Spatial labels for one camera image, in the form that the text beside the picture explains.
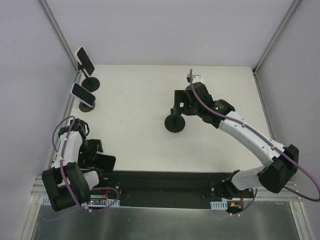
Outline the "black round base phone stand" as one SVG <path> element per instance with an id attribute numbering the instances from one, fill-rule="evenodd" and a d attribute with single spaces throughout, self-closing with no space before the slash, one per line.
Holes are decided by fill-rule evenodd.
<path id="1" fill-rule="evenodd" d="M 179 133 L 184 130 L 186 126 L 183 114 L 180 112 L 174 112 L 170 109 L 170 115 L 168 115 L 164 120 L 165 128 L 171 133 Z"/>

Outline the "black phone dark case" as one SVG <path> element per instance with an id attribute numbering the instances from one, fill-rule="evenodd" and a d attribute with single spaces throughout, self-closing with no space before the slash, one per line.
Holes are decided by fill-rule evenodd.
<path id="1" fill-rule="evenodd" d="M 116 157 L 111 155 L 97 154 L 95 165 L 102 171 L 112 172 L 116 163 Z"/>

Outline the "wooden base wedge phone stand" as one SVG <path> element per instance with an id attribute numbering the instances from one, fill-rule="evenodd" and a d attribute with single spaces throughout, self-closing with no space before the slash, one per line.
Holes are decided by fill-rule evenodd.
<path id="1" fill-rule="evenodd" d="M 83 113 L 88 113 L 88 112 L 91 112 L 94 108 L 95 108 L 96 104 L 94 103 L 93 106 L 88 106 L 86 105 L 85 103 L 83 102 L 80 102 L 78 107 L 79 107 L 79 110 Z"/>

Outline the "black phone lilac case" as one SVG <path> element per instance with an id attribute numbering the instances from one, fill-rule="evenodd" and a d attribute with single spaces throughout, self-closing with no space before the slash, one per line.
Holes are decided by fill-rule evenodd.
<path id="1" fill-rule="evenodd" d="M 96 102 L 96 97 L 76 82 L 72 84 L 70 94 L 88 107 L 93 107 Z"/>

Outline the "black clamp phone stand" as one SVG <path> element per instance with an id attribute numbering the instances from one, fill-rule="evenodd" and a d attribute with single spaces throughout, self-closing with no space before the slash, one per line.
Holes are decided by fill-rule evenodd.
<path id="1" fill-rule="evenodd" d="M 89 92 L 93 93 L 100 87 L 100 81 L 96 77 L 88 76 L 86 71 L 81 64 L 77 64 L 78 70 L 82 71 L 84 74 L 85 79 L 82 81 L 81 86 L 88 90 Z"/>

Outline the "black phone pink case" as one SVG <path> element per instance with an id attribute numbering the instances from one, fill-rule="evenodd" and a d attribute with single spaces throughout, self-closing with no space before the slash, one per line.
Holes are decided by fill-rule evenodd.
<path id="1" fill-rule="evenodd" d="M 74 53 L 75 58 L 77 62 L 82 66 L 82 69 L 84 72 L 88 75 L 91 76 L 95 70 L 95 67 L 90 60 L 88 54 L 86 53 L 85 49 L 80 46 Z"/>

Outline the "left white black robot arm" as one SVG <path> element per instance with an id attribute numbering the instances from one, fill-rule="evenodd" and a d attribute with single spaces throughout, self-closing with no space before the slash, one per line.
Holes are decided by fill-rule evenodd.
<path id="1" fill-rule="evenodd" d="M 91 164 L 98 152 L 103 152 L 100 139 L 87 139 L 88 124 L 74 116 L 68 116 L 63 121 L 70 120 L 68 126 L 58 132 L 59 149 L 50 169 L 42 172 L 42 181 L 54 211 L 77 206 L 90 200 L 91 191 L 102 194 L 106 183 L 99 178 L 97 171 L 83 173 L 81 168 Z"/>

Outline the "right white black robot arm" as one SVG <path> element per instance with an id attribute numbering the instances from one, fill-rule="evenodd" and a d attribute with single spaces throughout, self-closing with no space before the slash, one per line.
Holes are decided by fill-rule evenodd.
<path id="1" fill-rule="evenodd" d="M 183 115 L 198 116 L 240 142 L 261 162 L 260 167 L 235 170 L 215 186 L 215 193 L 231 200 L 249 188 L 264 187 L 279 193 L 297 172 L 294 165 L 299 161 L 299 150 L 294 145 L 284 146 L 274 140 L 266 143 L 264 135 L 257 136 L 247 127 L 236 109 L 223 99 L 214 100 L 206 86 L 196 82 L 184 90 L 174 91 L 174 104 L 165 119 L 165 127 L 179 133 L 185 127 Z"/>

